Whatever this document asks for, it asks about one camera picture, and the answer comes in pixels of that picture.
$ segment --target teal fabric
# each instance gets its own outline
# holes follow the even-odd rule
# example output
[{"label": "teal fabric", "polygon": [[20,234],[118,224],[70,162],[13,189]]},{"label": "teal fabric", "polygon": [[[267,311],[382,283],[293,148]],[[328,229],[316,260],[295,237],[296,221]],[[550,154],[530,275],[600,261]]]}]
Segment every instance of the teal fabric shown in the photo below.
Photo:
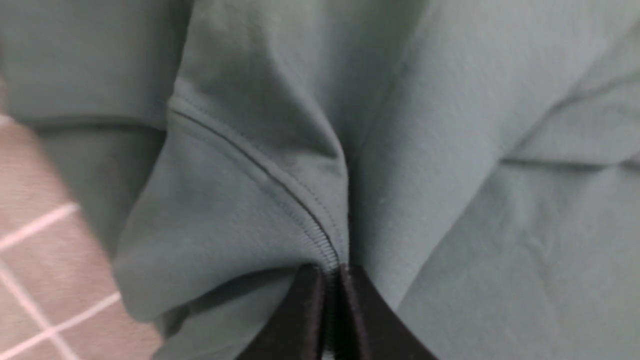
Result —
[{"label": "teal fabric", "polygon": [[0,2],[13,113],[156,360],[232,359],[347,261],[443,360],[640,353],[639,2],[35,3]]}]

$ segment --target beige fabric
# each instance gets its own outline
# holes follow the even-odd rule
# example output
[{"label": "beige fabric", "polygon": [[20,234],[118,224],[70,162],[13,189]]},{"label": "beige fabric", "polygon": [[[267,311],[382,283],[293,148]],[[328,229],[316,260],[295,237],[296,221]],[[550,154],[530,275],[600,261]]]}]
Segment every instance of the beige fabric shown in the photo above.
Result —
[{"label": "beige fabric", "polygon": [[0,115],[0,360],[149,359],[109,264],[30,130]]}]

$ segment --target white grid line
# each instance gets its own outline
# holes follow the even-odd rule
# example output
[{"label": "white grid line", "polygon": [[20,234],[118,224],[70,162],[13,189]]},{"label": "white grid line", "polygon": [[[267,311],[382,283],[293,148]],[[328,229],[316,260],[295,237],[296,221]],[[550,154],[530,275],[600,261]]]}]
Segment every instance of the white grid line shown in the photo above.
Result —
[{"label": "white grid line", "polygon": [[68,202],[58,208],[42,215],[34,221],[22,226],[20,229],[6,235],[0,239],[0,252],[18,245],[22,240],[33,236],[47,227],[63,220],[67,216],[73,214],[79,209],[79,205],[75,202]]},{"label": "white grid line", "polygon": [[[52,331],[52,326],[47,317],[42,313],[36,302],[29,296],[18,279],[13,276],[9,268],[0,261],[0,281],[4,283],[9,292],[18,300],[20,305],[31,315],[35,322],[44,331]],[[58,348],[64,360],[79,360],[78,356],[71,350],[67,342],[60,337],[57,332],[51,333],[51,341]]]},{"label": "white grid line", "polygon": [[40,334],[37,334],[36,336],[33,336],[32,338],[23,341],[22,343],[14,346],[13,348],[3,352],[0,354],[0,360],[9,360],[11,359],[13,356],[16,356],[18,354],[21,354],[22,352],[29,350],[30,348],[38,345],[39,343],[52,338],[54,335],[70,329],[74,326],[79,325],[80,323],[92,318],[93,316],[97,315],[98,313],[100,313],[101,311],[107,309],[109,306],[117,303],[120,300],[120,293],[114,293],[111,294],[110,296],[106,297],[105,299],[101,300],[100,302],[98,302],[96,305],[90,307],[89,309],[87,309],[86,311],[83,311],[82,313],[75,315],[74,317],[72,317],[71,319],[56,325],[54,327],[51,327],[48,330],[45,330],[43,332],[41,332]]}]

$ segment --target garment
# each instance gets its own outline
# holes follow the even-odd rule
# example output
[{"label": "garment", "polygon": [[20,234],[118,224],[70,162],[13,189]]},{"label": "garment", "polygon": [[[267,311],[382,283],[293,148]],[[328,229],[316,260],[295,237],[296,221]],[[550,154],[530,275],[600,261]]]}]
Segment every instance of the garment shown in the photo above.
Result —
[{"label": "garment", "polygon": [[[126,218],[103,241],[130,314],[167,336],[157,360],[233,358],[294,268],[332,276],[348,261],[443,360],[640,351],[637,1],[176,1],[193,8],[171,41],[147,36],[182,33],[169,2],[94,12],[51,1],[73,21],[25,21],[35,3],[0,3],[14,117],[36,127],[56,126],[52,116],[75,116],[68,127],[131,118],[149,139],[143,160],[132,149],[141,142],[119,146],[132,129],[105,140],[131,164],[121,171],[137,174],[126,201],[75,187]],[[105,12],[122,23],[80,31]],[[165,17],[123,40],[123,24]],[[93,89],[91,101],[58,92],[68,108],[31,113],[29,95],[44,88],[28,74],[67,61],[33,56],[43,46],[25,34],[43,29],[64,34],[45,42],[54,53],[73,49],[82,69],[105,74],[62,68],[51,79]],[[85,35],[111,46],[85,53]],[[180,62],[167,60],[182,38]],[[155,50],[135,56],[138,44]],[[152,80],[166,76],[175,84],[158,120],[149,99],[169,95]],[[157,159],[162,134],[151,127],[166,130]],[[68,131],[58,136],[88,136]],[[51,153],[63,170],[75,161]],[[87,171],[66,168],[72,185]]]}]

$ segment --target checkered pattern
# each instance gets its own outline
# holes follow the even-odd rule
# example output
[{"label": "checkered pattern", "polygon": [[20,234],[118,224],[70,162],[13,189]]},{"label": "checkered pattern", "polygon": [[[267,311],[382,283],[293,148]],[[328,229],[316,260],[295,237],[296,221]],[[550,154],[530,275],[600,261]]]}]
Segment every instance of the checkered pattern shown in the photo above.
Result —
[{"label": "checkered pattern", "polygon": [[33,134],[0,115],[0,360],[149,359],[79,206]]}]

